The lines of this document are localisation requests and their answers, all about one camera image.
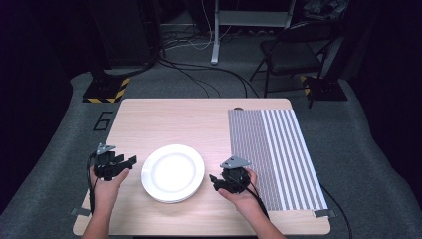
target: wire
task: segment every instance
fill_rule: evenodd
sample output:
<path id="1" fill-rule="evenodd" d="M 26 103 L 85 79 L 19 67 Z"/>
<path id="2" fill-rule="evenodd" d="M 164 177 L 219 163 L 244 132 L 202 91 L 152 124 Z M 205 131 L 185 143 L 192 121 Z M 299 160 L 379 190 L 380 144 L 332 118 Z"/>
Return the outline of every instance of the wire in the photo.
<path id="1" fill-rule="evenodd" d="M 186 36 L 186 37 L 180 37 L 178 38 L 178 33 L 183 33 L 186 34 L 185 32 L 166 32 L 163 34 L 171 34 L 168 38 L 167 38 L 167 42 L 164 43 L 164 50 L 170 50 L 170 49 L 174 49 L 174 48 L 178 48 L 178 47 L 185 47 L 185 46 L 194 46 L 194 45 L 203 45 L 203 44 L 208 44 L 208 43 L 194 43 L 194 41 L 200 40 L 201 39 L 201 35 L 199 33 L 193 33 L 190 36 Z M 190 44 L 187 45 L 177 45 L 180 42 L 189 42 Z"/>
<path id="2" fill-rule="evenodd" d="M 186 70 L 186 71 L 203 71 L 203 70 L 211 70 L 211 71 L 221 71 L 221 72 L 225 72 L 225 73 L 228 73 L 228 74 L 231 74 L 231 75 L 233 75 L 233 76 L 235 76 L 241 83 L 242 83 L 242 85 L 243 85 L 243 88 L 244 88 L 244 91 L 245 91 L 245 98 L 247 98 L 248 97 L 248 91 L 247 91 L 247 89 L 246 89 L 246 85 L 245 85 L 245 83 L 249 86 L 249 88 L 254 92 L 254 94 L 255 94 L 255 96 L 257 97 L 257 98 L 259 98 L 259 96 L 258 96 L 258 93 L 255 91 L 255 89 L 251 86 L 251 84 L 248 82 L 248 81 L 246 81 L 244 78 L 242 78 L 240 75 L 238 75 L 238 74 L 236 74 L 236 73 L 234 73 L 234 72 L 231 72 L 231 71 L 229 71 L 229 70 L 225 70 L 225 69 L 221 69 L 221 68 L 216 68 L 216 67 L 207 67 L 207 66 L 200 66 L 200 65 L 192 65 L 192 64 L 184 64 L 184 63 L 174 63 L 174 62 L 170 62 L 170 61 L 168 61 L 168 60 L 166 60 L 166 59 L 162 59 L 162 58 L 158 58 L 159 60 L 161 60 L 161 61 L 163 61 L 163 62 L 166 62 L 166 63 L 168 63 L 168 64 L 172 64 L 172 65 L 174 65 L 174 66 L 177 66 L 177 65 L 179 65 L 179 66 L 186 66 L 186 67 L 196 67 L 196 68 L 200 68 L 200 69 L 192 69 L 192 68 L 178 68 L 178 69 L 181 69 L 181 70 Z"/>
<path id="3" fill-rule="evenodd" d="M 220 39 L 220 42 L 222 42 L 222 43 L 229 43 L 229 42 L 231 42 L 232 40 L 235 40 L 235 39 L 244 39 L 244 38 L 250 38 L 250 37 L 253 37 L 253 35 L 248 35 L 248 36 L 236 36 L 236 37 L 234 37 L 233 36 L 233 34 L 231 34 L 230 33 L 230 37 L 229 37 L 229 39 L 228 40 L 225 40 L 225 38 L 227 38 L 227 36 L 225 36 L 225 35 L 227 35 L 227 33 L 228 33 L 228 31 L 230 30 L 230 27 L 229 27 L 229 29 L 228 30 L 226 30 L 226 32 L 221 36 L 221 37 L 219 37 L 219 39 Z M 184 39 L 176 39 L 176 40 L 173 40 L 172 42 L 188 42 L 187 40 L 184 40 Z M 175 48 L 179 48 L 179 47 L 191 47 L 191 46 L 193 46 L 193 45 L 196 45 L 196 46 L 198 46 L 198 45 L 205 45 L 205 44 L 209 44 L 209 42 L 205 42 L 205 43 L 193 43 L 192 42 L 192 40 L 191 41 L 189 41 L 190 42 L 190 44 L 184 44 L 184 45 L 173 45 L 173 46 L 170 46 L 170 47 L 168 47 L 168 48 L 165 48 L 165 50 L 171 50 L 171 49 L 175 49 Z"/>
<path id="4" fill-rule="evenodd" d="M 216 89 L 216 88 L 214 88 L 213 86 L 211 86 L 210 84 L 208 84 L 208 83 L 206 83 L 206 82 L 203 82 L 203 81 L 200 81 L 200 80 L 198 80 L 198 79 L 196 79 L 196 78 L 193 78 L 192 76 L 190 76 L 189 74 L 187 74 L 187 73 L 185 73 L 182 69 L 180 69 L 180 68 L 178 68 L 178 67 L 176 67 L 174 64 L 172 64 L 172 63 L 169 63 L 171 66 L 168 66 L 168 65 L 166 65 L 166 64 L 164 64 L 164 63 L 162 63 L 162 62 L 160 62 L 159 60 L 158 60 L 158 64 L 160 64 L 160 65 L 162 65 L 162 66 L 164 66 L 164 67 L 168 67 L 168 68 L 172 68 L 172 69 L 176 69 L 176 70 L 178 70 L 179 72 L 181 72 L 181 73 L 183 73 L 184 75 L 186 75 L 190 80 L 192 80 L 195 84 L 197 84 L 199 87 L 201 87 L 203 90 L 204 90 L 204 92 L 205 92 L 205 94 L 207 95 L 207 97 L 208 98 L 210 98 L 210 96 L 209 96 L 209 94 L 208 94 L 208 91 L 201 85 L 201 84 L 199 84 L 199 83 L 202 83 L 202 84 L 205 84 L 205 85 L 207 85 L 207 86 L 209 86 L 210 88 L 212 88 L 217 94 L 218 94 L 218 97 L 219 98 L 221 98 L 221 95 L 220 95 L 220 92 Z"/>
<path id="5" fill-rule="evenodd" d="M 93 152 L 91 153 L 90 157 L 87 160 L 87 181 L 88 181 L 88 189 L 90 191 L 90 209 L 91 209 L 91 213 L 94 213 L 94 209 L 95 209 L 95 195 L 94 195 L 94 189 L 95 187 L 93 187 L 91 185 L 91 174 L 90 174 L 90 167 L 91 167 L 91 159 L 93 159 L 96 156 L 96 153 Z"/>
<path id="6" fill-rule="evenodd" d="M 344 210 L 341 208 L 340 204 L 334 199 L 334 197 L 328 192 L 328 190 L 325 189 L 325 187 L 322 186 L 322 184 L 319 184 L 320 187 L 322 188 L 322 190 L 329 196 L 329 198 L 331 198 L 331 200 L 335 203 L 335 205 L 338 207 L 338 210 L 341 211 L 341 214 L 343 215 L 344 221 L 347 225 L 347 230 L 348 230 L 348 238 L 353 238 L 353 233 L 351 231 L 351 226 L 350 223 L 347 219 L 347 216 L 345 215 Z"/>
<path id="7" fill-rule="evenodd" d="M 208 25 L 208 29 L 209 29 L 209 33 L 210 33 L 210 39 L 209 39 L 209 41 L 208 42 L 206 42 L 206 43 L 193 43 L 192 41 L 190 41 L 189 39 L 188 40 L 184 40 L 184 41 L 186 41 L 186 42 L 189 42 L 190 44 L 185 44 L 185 45 L 176 45 L 176 46 L 172 46 L 172 47 L 169 47 L 169 48 L 166 48 L 165 50 L 171 50 L 171 49 L 174 49 L 174 48 L 179 48 L 179 47 L 190 47 L 190 46 L 192 46 L 192 47 L 194 47 L 195 49 L 197 49 L 197 50 L 200 50 L 200 51 L 202 51 L 202 50 L 204 50 L 204 49 L 206 49 L 211 43 L 213 43 L 214 41 L 212 40 L 212 37 L 213 37 L 213 34 L 212 34 L 212 28 L 211 28 L 211 24 L 210 24 L 210 21 L 209 21 L 209 19 L 208 19 L 208 16 L 207 16 L 207 13 L 206 13 L 206 10 L 205 10 L 205 6 L 204 6 L 204 0 L 201 0 L 201 4 L 202 4 L 202 10 L 203 10 L 203 12 L 204 12 L 204 16 L 205 16 L 205 19 L 206 19 L 206 21 L 207 21 L 207 25 Z M 239 8 L 239 0 L 237 1 L 237 4 L 236 4 L 236 10 Z M 223 37 L 230 31 L 230 29 L 232 28 L 232 26 L 229 26 L 229 28 L 226 30 L 226 32 L 223 34 L 223 35 L 221 35 L 220 37 L 219 37 L 219 40 L 221 41 L 222 39 L 223 39 Z M 197 48 L 196 46 L 199 46 L 199 45 L 206 45 L 205 47 L 202 47 L 202 48 Z"/>
<path id="8" fill-rule="evenodd" d="M 255 197 L 255 199 L 257 200 L 257 202 L 258 202 L 258 204 L 260 205 L 260 207 L 261 207 L 261 210 L 263 211 L 263 213 L 264 213 L 264 215 L 268 218 L 268 219 L 270 219 L 270 216 L 268 215 L 268 211 L 267 211 L 267 208 L 265 207 L 265 204 L 264 204 L 264 202 L 263 202 L 263 200 L 261 199 L 261 197 L 259 196 L 259 194 L 258 194 L 258 191 L 256 190 L 256 187 L 255 187 L 255 185 L 252 183 L 252 182 L 250 182 L 250 184 L 254 187 L 254 189 L 255 189 L 255 191 L 256 191 L 256 193 L 254 193 L 251 189 L 249 189 L 248 187 L 246 187 L 246 186 L 244 186 L 242 183 L 240 183 L 240 182 L 238 182 L 237 180 L 235 180 L 233 177 L 231 177 L 231 176 L 227 176 L 228 178 L 230 178 L 230 179 L 232 179 L 234 182 L 236 182 L 239 186 L 241 186 L 243 189 L 245 189 L 245 190 L 247 190 L 249 193 L 251 193 L 254 197 Z"/>
<path id="9" fill-rule="evenodd" d="M 97 185 L 97 181 L 98 181 L 99 179 L 98 178 L 96 178 L 96 182 L 94 182 L 94 186 L 93 186 L 93 191 L 95 191 L 96 190 L 96 185 Z"/>

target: black and white striped mat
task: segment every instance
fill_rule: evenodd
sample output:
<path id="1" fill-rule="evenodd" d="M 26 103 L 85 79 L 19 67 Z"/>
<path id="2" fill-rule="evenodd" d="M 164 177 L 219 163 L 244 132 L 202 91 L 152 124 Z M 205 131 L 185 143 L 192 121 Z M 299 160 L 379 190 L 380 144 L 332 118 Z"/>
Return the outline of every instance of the black and white striped mat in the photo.
<path id="1" fill-rule="evenodd" d="M 293 110 L 229 110 L 232 154 L 258 174 L 267 210 L 327 209 Z"/>

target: yellow and black tape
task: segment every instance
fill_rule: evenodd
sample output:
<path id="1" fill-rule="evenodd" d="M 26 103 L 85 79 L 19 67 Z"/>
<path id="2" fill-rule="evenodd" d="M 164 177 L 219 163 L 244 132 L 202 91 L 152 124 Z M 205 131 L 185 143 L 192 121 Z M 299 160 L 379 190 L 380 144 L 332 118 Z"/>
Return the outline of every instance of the yellow and black tape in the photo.
<path id="1" fill-rule="evenodd" d="M 116 93 L 114 98 L 84 98 L 84 103 L 118 103 L 120 102 L 121 98 L 124 95 L 124 92 L 126 91 L 127 85 L 129 84 L 130 79 L 126 79 L 121 83 L 121 87 Z"/>
<path id="2" fill-rule="evenodd" d="M 304 81 L 307 79 L 307 77 L 305 76 L 301 76 L 300 77 L 302 84 L 304 83 Z M 310 93 L 310 89 L 304 89 L 305 91 L 305 95 L 307 96 Z"/>

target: gray carpet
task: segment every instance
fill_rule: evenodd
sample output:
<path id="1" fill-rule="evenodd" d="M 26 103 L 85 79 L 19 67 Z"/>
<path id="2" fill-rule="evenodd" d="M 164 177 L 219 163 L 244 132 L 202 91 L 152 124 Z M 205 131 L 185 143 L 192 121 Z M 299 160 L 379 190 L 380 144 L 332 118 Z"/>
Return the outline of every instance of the gray carpet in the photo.
<path id="1" fill-rule="evenodd" d="M 222 44 L 217 67 L 248 79 L 261 58 L 258 44 L 268 38 L 235 36 Z M 210 67 L 211 51 L 211 46 L 204 50 L 178 47 L 166 54 L 167 60 L 173 62 Z M 246 96 L 243 84 L 231 74 L 186 72 L 215 89 L 156 64 L 130 79 L 123 98 L 218 98 L 218 93 L 221 98 Z M 259 96 L 263 94 L 263 78 L 261 74 L 252 82 Z M 0 238 L 76 238 L 72 232 L 76 217 L 69 212 L 81 205 L 87 192 L 87 158 L 99 142 L 106 142 L 110 129 L 93 128 L 102 112 L 112 112 L 104 115 L 112 123 L 119 108 L 119 104 L 82 103 L 90 81 L 90 74 L 72 79 L 74 94 L 68 111 L 38 164 L 1 215 Z M 282 87 L 278 85 L 288 81 L 272 81 L 272 87 Z M 365 114 L 347 81 L 340 80 L 340 84 L 347 102 L 314 102 L 308 109 L 303 91 L 270 94 L 270 98 L 288 98 L 292 102 L 316 175 L 346 213 L 354 238 L 422 238 L 422 213 L 408 184 L 391 168 L 371 138 Z M 253 91 L 247 89 L 248 97 L 254 97 Z M 337 217 L 330 219 L 330 233 L 320 238 L 348 238 L 339 208 L 327 195 L 325 198 Z"/>

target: white plate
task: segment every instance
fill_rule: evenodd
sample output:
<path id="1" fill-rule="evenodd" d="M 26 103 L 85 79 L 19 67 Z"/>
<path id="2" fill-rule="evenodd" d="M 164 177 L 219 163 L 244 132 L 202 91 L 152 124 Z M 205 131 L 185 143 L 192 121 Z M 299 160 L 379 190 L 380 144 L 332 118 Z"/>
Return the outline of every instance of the white plate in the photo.
<path id="1" fill-rule="evenodd" d="M 158 201 L 175 203 L 193 195 L 204 178 L 201 155 L 193 148 L 172 144 L 155 151 L 142 168 L 142 184 Z"/>

